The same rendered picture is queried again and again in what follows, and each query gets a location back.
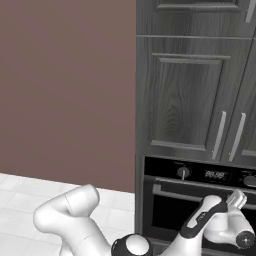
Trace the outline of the round silver oven knob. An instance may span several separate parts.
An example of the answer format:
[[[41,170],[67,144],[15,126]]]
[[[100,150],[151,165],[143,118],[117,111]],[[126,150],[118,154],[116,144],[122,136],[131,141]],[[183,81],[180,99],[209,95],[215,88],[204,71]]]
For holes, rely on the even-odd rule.
[[[248,187],[256,187],[256,177],[246,176],[243,180],[244,184]]]
[[[190,175],[190,170],[187,167],[180,167],[177,170],[177,175],[182,179],[185,180]]]

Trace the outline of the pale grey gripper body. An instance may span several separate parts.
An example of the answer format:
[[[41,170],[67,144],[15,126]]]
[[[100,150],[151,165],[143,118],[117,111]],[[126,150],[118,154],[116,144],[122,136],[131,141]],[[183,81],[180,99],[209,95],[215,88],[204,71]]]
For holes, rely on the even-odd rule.
[[[247,202],[247,196],[239,189],[233,191],[233,193],[227,198],[227,205],[229,207],[236,207],[242,209]]]

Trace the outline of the black glass oven door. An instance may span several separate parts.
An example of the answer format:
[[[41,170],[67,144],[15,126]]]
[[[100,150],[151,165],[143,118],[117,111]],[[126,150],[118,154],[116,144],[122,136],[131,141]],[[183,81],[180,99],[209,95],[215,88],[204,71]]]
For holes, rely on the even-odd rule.
[[[146,176],[143,184],[142,234],[153,241],[155,254],[161,253],[174,240],[182,224],[195,212],[200,202],[154,195],[154,184],[160,184],[163,191],[202,199],[217,195],[226,200],[233,192],[233,189],[223,186]],[[246,250],[233,245],[214,244],[206,239],[202,244],[203,256],[256,256],[256,242]]]

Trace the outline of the black built-in oven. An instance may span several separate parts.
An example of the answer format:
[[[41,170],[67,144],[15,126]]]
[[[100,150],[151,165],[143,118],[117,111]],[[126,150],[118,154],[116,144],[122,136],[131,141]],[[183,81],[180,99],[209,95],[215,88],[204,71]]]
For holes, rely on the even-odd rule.
[[[177,170],[180,167],[187,167],[190,170],[190,175],[185,180],[182,180],[177,175]],[[256,177],[256,170],[148,156],[138,158],[136,160],[136,168],[142,177],[141,187],[136,192],[135,230],[140,234],[142,234],[143,184],[146,176],[161,179],[176,179],[182,182],[204,183],[212,186],[223,186],[226,189],[233,189],[233,191],[239,189],[247,196],[246,204],[256,205],[256,187],[248,187],[243,182],[246,176]],[[246,247],[243,250],[246,250],[256,242],[256,210],[245,209],[243,206],[242,213],[255,232],[254,240],[251,240],[249,237],[244,238]],[[152,242],[154,256],[160,256],[168,246],[167,245],[161,253],[155,254],[153,241],[150,238],[149,240]]]

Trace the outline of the narrow dark grey cupboard door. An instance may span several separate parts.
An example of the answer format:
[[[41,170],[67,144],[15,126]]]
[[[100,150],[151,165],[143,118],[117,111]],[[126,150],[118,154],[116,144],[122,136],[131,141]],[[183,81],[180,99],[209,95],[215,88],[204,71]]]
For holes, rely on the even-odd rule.
[[[242,112],[247,114],[244,130],[234,160],[229,162],[229,153],[234,140],[234,133],[231,128],[232,120],[234,118],[240,119]],[[237,95],[222,151],[221,163],[224,165],[256,169],[256,38],[253,39]]]

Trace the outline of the wide dark grey cupboard door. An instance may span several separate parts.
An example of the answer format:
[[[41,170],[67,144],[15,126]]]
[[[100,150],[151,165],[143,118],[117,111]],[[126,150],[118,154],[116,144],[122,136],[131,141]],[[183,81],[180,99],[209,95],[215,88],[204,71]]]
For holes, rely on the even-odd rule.
[[[217,163],[251,46],[250,38],[138,36],[136,153]]]

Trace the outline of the short dark grey cupboard door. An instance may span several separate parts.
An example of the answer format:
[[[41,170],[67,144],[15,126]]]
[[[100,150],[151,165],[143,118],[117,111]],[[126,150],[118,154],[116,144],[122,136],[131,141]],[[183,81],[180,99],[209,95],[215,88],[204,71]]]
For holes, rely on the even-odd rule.
[[[245,23],[250,0],[136,0],[136,34],[253,37],[256,7]]]

